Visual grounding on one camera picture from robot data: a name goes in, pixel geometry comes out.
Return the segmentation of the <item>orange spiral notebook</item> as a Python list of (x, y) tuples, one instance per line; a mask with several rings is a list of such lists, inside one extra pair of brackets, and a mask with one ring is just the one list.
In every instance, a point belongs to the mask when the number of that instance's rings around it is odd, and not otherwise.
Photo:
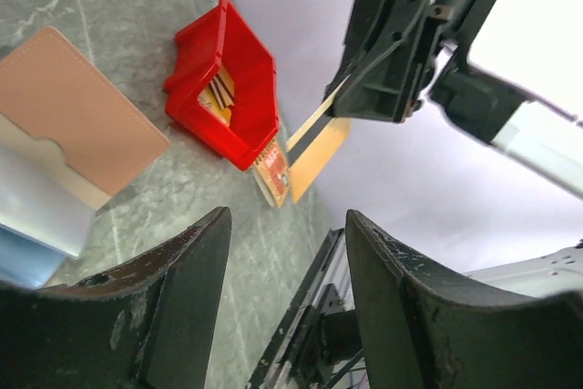
[(289, 190), (289, 169), (281, 145), (273, 138), (254, 160), (252, 175), (273, 208), (280, 208)]

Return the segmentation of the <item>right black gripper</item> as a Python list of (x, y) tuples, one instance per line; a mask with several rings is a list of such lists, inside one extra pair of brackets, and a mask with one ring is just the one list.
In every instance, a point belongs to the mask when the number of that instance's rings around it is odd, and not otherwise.
[(329, 114), (392, 123), (424, 89), (456, 123), (490, 119), (498, 83), (467, 56), (496, 0), (353, 0)]

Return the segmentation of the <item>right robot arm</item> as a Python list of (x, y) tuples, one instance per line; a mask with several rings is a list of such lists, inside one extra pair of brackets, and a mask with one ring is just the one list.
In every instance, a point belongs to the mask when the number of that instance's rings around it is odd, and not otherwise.
[(580, 196), (581, 122), (468, 63), (495, 3), (354, 0), (328, 112), (402, 123), (426, 92), (466, 134)]

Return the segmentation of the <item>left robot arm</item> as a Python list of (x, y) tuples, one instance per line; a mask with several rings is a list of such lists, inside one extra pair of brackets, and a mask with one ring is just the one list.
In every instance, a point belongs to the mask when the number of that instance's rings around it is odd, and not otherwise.
[[(71, 286), (1, 284), (4, 388), (201, 388), (230, 249), (217, 208)], [(580, 246), (459, 273), (361, 212), (325, 238), (249, 388), (579, 388)]]

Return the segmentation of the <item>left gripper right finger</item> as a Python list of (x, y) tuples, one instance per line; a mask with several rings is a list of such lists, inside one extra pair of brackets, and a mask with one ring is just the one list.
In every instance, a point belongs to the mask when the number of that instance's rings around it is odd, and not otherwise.
[(373, 388), (579, 388), (582, 296), (470, 279), (345, 217), (356, 317)]

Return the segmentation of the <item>red bin with gold cards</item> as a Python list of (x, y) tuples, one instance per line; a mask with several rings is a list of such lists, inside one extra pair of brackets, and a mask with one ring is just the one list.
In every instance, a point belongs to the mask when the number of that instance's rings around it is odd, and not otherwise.
[(166, 114), (245, 171), (279, 130), (276, 66), (231, 0), (174, 37)]

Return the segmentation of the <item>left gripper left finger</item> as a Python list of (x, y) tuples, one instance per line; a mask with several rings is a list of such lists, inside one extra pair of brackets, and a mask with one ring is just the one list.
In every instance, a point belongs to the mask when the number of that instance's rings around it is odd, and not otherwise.
[(71, 285), (1, 286), (4, 388), (201, 388), (230, 251), (230, 210)]

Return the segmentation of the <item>gold credit card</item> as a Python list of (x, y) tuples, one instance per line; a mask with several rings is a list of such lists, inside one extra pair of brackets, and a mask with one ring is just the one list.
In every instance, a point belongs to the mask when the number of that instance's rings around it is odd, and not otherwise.
[(350, 134), (349, 118), (334, 118), (328, 114), (335, 95), (345, 82), (346, 79), (341, 81), (287, 141), (293, 203), (299, 201)]

